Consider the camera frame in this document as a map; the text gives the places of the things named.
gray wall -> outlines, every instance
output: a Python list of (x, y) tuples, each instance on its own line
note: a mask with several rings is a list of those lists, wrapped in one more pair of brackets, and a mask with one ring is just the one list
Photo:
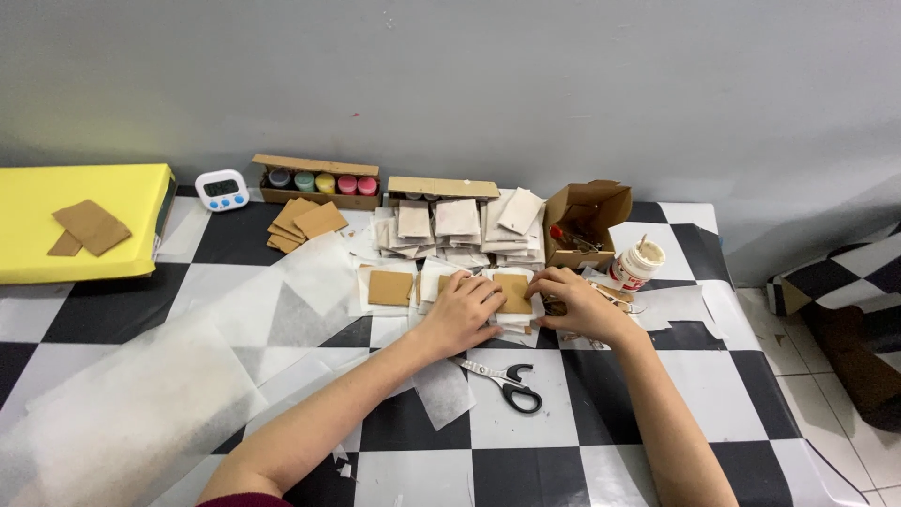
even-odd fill
[(901, 3), (5, 0), (0, 163), (255, 152), (713, 202), (735, 280), (899, 217)]

black scissors handle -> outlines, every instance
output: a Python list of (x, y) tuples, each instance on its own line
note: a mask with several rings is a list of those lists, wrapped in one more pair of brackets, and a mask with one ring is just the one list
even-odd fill
[[(531, 370), (532, 365), (531, 364), (514, 364), (513, 366), (510, 366), (509, 368), (507, 368), (507, 377), (521, 383), (523, 381), (523, 377), (519, 376), (519, 371), (522, 370), (523, 368), (528, 368)], [(540, 410), (542, 407), (542, 397), (537, 392), (529, 389), (526, 386), (520, 387), (518, 385), (513, 385), (511, 383), (505, 383), (503, 386), (501, 386), (501, 389), (504, 391), (504, 399), (507, 401), (507, 403), (509, 403), (511, 407), (522, 412), (523, 414), (533, 414), (533, 413), (537, 412), (538, 410)], [(533, 400), (535, 400), (535, 406), (528, 410), (520, 407), (519, 405), (516, 404), (515, 401), (513, 401), (513, 393), (514, 392), (518, 392), (524, 396), (528, 396), (529, 398), (532, 398)]]
[[(511, 383), (505, 383), (501, 387), (501, 390), (503, 390), (503, 392), (504, 392), (504, 399), (506, 400), (506, 402), (511, 407), (513, 407), (517, 411), (522, 412), (523, 414), (534, 414), (535, 412), (540, 410), (542, 407), (542, 397), (537, 392), (529, 389), (528, 387), (525, 387), (525, 386), (520, 387), (518, 385), (513, 385)], [(524, 409), (523, 407), (520, 407), (513, 400), (514, 392), (518, 392), (524, 396), (528, 396), (529, 398), (532, 398), (533, 400), (535, 400), (535, 406), (530, 409)]]

maroon sleeve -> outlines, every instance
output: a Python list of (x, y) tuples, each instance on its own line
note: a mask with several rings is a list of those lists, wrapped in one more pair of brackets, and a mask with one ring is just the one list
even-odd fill
[(237, 493), (213, 498), (197, 507), (291, 507), (291, 504), (265, 493)]

hand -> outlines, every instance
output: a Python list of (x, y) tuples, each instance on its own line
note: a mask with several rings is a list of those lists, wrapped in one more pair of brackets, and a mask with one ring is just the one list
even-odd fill
[(647, 336), (634, 320), (570, 268), (548, 268), (536, 274), (525, 298), (529, 299), (535, 292), (556, 296), (566, 303), (566, 315), (538, 319), (538, 324), (543, 327), (573, 331), (600, 340), (613, 349), (625, 345), (635, 336)]
[(429, 314), (409, 334), (421, 342), (430, 362), (450, 357), (500, 334), (500, 326), (480, 327), (504, 303), (506, 296), (500, 283), (458, 271), (451, 275)]

scissors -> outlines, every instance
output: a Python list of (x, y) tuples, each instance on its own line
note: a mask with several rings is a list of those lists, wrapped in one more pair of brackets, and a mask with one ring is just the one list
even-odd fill
[[(489, 379), (495, 381), (497, 385), (501, 386), (501, 392), (504, 394), (504, 399), (506, 402), (513, 407), (514, 409), (522, 412), (523, 414), (532, 414), (537, 412), (542, 407), (542, 397), (539, 394), (523, 384), (523, 378), (519, 376), (519, 371), (523, 368), (532, 369), (531, 364), (514, 364), (507, 368), (506, 373), (498, 372), (497, 370), (492, 370), (487, 366), (483, 366), (479, 363), (473, 363), (467, 359), (462, 359), (460, 357), (448, 357), (448, 361), (456, 364), (457, 366), (461, 366), (470, 370), (472, 373), (476, 373), (482, 375), (484, 377), (488, 377)], [(518, 392), (524, 396), (528, 396), (535, 400), (535, 406), (530, 409), (524, 409), (516, 404), (513, 401), (513, 393)]]

